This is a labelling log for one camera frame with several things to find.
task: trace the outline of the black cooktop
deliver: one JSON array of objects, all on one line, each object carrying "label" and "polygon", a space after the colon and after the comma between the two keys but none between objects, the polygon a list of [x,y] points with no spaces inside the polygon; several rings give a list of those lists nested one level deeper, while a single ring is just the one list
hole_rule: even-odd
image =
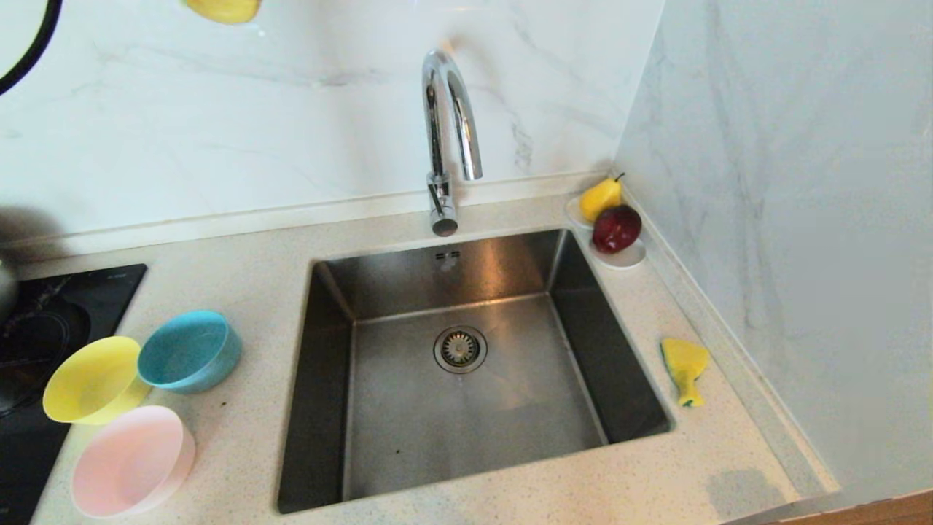
[{"label": "black cooktop", "polygon": [[145,264],[20,283],[0,325],[0,523],[27,524],[70,425],[48,419],[42,392],[65,359],[113,335]]}]

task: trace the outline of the countertop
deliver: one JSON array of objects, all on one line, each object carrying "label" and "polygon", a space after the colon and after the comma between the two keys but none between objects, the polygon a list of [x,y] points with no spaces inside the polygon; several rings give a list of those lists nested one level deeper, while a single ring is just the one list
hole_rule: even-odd
[{"label": "countertop", "polygon": [[[674,428],[648,438],[343,504],[275,509],[311,264],[338,256],[442,245],[555,227],[569,197],[469,206],[460,231],[433,236],[427,212],[203,239],[37,262],[23,278],[146,263],[118,334],[141,342],[195,308],[228,317],[244,342],[239,366],[195,395],[153,390],[198,445],[182,488],[165,504],[113,523],[722,523],[801,499],[715,362],[699,388],[704,407],[676,404],[663,337],[700,342],[649,252],[633,269],[592,265]],[[585,245],[586,237],[576,232]],[[99,427],[73,426],[35,524],[93,523],[73,507],[70,478]]]}]

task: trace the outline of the red apple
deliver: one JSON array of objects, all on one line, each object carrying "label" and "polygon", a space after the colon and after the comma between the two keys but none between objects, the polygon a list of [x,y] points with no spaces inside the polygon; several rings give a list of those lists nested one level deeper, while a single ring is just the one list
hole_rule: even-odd
[{"label": "red apple", "polygon": [[631,206],[610,207],[599,214],[592,227],[592,243],[603,253],[618,253],[641,234],[641,217]]}]

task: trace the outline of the sink drain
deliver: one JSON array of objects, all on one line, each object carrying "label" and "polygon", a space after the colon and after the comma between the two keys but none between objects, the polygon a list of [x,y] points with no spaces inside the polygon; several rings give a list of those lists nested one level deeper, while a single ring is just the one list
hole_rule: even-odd
[{"label": "sink drain", "polygon": [[471,326],[452,326],[434,342],[434,359],[453,374],[472,372],[486,359],[486,338]]}]

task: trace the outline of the marble backsplash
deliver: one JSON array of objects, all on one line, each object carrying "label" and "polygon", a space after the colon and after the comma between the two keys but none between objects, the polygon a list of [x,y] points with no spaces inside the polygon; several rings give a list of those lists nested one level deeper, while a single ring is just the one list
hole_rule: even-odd
[{"label": "marble backsplash", "polygon": [[931,3],[668,0],[628,187],[843,485],[933,486]]},{"label": "marble backsplash", "polygon": [[484,182],[606,168],[662,6],[266,0],[224,26],[179,0],[66,2],[0,97],[0,218],[30,237],[420,190],[421,62],[442,45]]}]

